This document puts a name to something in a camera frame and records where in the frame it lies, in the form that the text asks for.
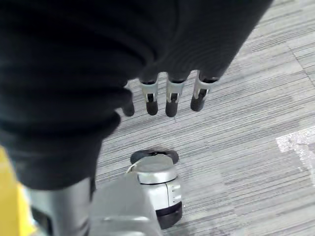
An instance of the gray carpet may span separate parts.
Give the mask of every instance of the gray carpet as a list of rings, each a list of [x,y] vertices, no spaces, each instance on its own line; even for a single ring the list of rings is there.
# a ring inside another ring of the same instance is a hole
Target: gray carpet
[[[165,74],[155,117],[132,81],[136,113],[104,141],[98,187],[133,152],[174,149],[184,216],[166,235],[314,236],[315,1],[276,0],[199,113],[189,107],[195,76],[175,118],[164,112]]]

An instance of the robotic hand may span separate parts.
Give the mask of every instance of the robotic hand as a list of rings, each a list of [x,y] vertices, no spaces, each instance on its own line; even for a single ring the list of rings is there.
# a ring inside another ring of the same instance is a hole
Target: robotic hand
[[[200,111],[271,2],[2,1],[0,144],[46,235],[161,235],[157,219],[162,227],[178,220],[180,193],[170,188],[180,188],[167,155],[143,157],[94,194],[102,140],[120,123],[115,109],[134,113],[124,86],[140,78],[154,115],[157,74],[166,71],[172,117],[189,72],[199,70],[191,108]],[[166,189],[164,205],[157,196]]]

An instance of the black fabric cover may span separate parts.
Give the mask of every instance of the black fabric cover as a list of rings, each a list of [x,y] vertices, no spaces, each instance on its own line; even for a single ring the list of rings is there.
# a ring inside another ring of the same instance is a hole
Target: black fabric cover
[[[20,182],[95,174],[129,79],[223,74],[271,0],[2,0],[0,143]]]

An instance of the white cable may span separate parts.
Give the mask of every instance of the white cable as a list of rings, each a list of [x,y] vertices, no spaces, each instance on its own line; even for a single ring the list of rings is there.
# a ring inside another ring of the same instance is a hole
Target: white cable
[[[135,167],[137,164],[139,164],[141,161],[143,161],[145,157],[141,158],[137,162],[133,163],[131,166],[129,166],[128,170],[126,171],[126,174],[130,173],[132,171],[132,168]]]

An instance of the yellow object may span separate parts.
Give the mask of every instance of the yellow object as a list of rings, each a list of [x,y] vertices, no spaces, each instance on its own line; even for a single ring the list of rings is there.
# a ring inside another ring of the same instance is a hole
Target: yellow object
[[[0,148],[0,236],[29,236],[34,231],[23,188]]]

